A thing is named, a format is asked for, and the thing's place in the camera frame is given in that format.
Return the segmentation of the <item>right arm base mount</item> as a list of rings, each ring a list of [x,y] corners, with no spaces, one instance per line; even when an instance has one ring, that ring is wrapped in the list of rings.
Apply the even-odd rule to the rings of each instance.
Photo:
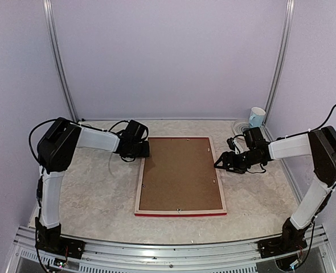
[[[309,227],[310,224],[303,229],[296,229],[290,218],[288,218],[282,226],[280,236],[261,239],[257,242],[261,258],[274,257],[305,249],[308,246],[305,240],[305,233]]]

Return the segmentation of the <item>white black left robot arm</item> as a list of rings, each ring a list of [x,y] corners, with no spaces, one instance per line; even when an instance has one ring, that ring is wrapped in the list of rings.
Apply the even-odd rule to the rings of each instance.
[[[63,117],[44,122],[50,124],[36,149],[31,153],[39,164],[37,191],[39,223],[46,228],[60,226],[59,202],[62,180],[77,148],[90,148],[117,154],[124,162],[150,155],[147,126],[126,121],[126,128],[113,132],[70,121]]]

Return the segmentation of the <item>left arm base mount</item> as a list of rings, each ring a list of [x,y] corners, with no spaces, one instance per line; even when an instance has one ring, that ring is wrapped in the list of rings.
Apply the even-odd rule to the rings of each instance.
[[[85,242],[79,239],[63,237],[61,230],[61,224],[50,229],[43,225],[38,225],[36,228],[36,248],[66,258],[81,259]]]

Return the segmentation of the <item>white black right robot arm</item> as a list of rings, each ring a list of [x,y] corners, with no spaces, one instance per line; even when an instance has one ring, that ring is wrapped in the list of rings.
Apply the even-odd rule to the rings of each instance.
[[[265,173],[265,166],[269,162],[286,160],[291,158],[303,158],[309,168],[313,169],[313,175],[309,182],[307,192],[300,204],[293,212],[284,207],[284,201],[277,197],[270,197],[271,193],[279,193],[280,187],[274,189],[256,189],[256,195],[264,194],[264,199],[252,198],[254,215],[243,224],[252,223],[252,228],[257,234],[272,234],[279,231],[280,224],[274,219],[274,213],[270,212],[279,203],[279,209],[275,210],[284,221],[284,235],[277,240],[277,248],[288,253],[298,245],[305,229],[310,224],[321,221],[326,233],[330,237],[336,237],[336,214],[334,205],[330,204],[330,198],[336,190],[336,130],[322,123],[315,129],[297,133],[291,136],[279,138],[273,142],[267,142],[258,127],[249,129],[244,133],[247,150],[237,154],[234,149],[234,138],[229,139],[231,151],[221,154],[214,167],[220,171],[226,171],[235,175],[251,173],[253,166],[261,167],[261,171],[254,171],[258,176]]]

